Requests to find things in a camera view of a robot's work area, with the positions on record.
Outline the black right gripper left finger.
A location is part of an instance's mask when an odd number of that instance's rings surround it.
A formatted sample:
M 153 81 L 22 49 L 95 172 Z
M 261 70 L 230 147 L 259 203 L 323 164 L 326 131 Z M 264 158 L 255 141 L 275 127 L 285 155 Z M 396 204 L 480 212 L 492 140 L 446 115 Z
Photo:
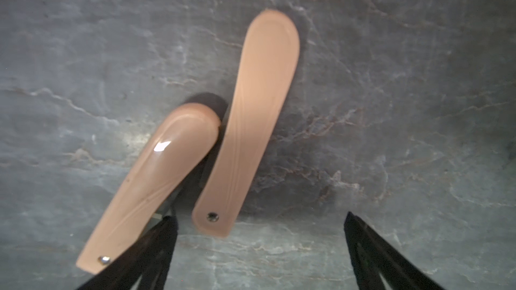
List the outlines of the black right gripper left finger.
M 78 290 L 139 289 L 162 290 L 178 236 L 175 216 L 165 216 L 128 250 Z

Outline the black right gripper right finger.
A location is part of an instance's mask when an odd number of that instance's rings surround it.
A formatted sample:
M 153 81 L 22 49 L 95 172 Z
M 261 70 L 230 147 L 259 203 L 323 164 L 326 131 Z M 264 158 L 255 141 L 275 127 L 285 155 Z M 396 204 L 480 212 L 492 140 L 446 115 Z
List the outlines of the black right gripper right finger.
M 359 216 L 348 212 L 343 230 L 360 290 L 385 289 L 387 285 L 391 289 L 443 290 Z

